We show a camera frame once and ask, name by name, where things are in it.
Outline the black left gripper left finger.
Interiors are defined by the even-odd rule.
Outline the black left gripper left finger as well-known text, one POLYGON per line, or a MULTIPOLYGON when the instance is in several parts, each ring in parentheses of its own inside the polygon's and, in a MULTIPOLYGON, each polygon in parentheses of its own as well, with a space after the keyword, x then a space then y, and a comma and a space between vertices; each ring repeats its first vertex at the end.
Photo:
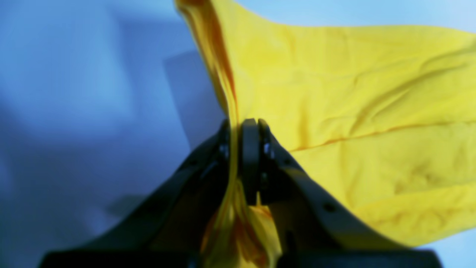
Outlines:
POLYGON ((199 268, 209 221, 228 186, 230 127, 198 146, 124 220, 92 241, 46 254, 41 268, 199 268))

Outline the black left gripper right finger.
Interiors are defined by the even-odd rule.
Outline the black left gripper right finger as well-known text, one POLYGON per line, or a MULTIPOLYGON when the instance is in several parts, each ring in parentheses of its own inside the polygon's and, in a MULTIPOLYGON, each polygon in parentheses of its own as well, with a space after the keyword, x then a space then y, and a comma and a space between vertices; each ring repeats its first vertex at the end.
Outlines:
POLYGON ((241 127, 240 172, 249 205, 272 214, 282 255, 278 268, 440 268, 433 251, 416 251, 372 230, 314 182, 263 120, 241 127))

